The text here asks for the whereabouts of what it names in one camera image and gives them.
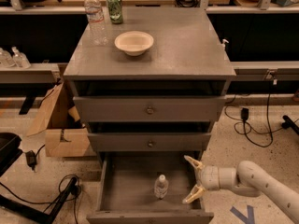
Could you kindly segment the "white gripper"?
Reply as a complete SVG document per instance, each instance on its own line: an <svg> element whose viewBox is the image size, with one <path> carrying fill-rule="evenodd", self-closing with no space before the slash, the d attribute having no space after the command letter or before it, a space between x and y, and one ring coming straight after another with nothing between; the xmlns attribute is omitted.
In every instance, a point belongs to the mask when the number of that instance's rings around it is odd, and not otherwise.
<svg viewBox="0 0 299 224"><path fill-rule="evenodd" d="M237 185L235 168L220 168L217 166L206 166L204 168L204 164L201 161L196 160L191 156L185 155L184 159L195 171L201 171L201 183L208 190L232 190ZM195 185L182 202L184 204L189 204L200 199L206 191L202 185Z"/></svg>

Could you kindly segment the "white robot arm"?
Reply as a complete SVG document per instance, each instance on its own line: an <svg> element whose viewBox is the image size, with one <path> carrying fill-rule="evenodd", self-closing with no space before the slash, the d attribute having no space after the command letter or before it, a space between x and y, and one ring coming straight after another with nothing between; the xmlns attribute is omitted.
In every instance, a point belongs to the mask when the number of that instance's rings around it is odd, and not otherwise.
<svg viewBox="0 0 299 224"><path fill-rule="evenodd" d="M193 167L196 183L183 203L200 199L204 192L220 189L246 197L267 196L294 224L299 224L299 194L268 174L253 161L241 161L235 168L204 165L191 156L184 159Z"/></svg>

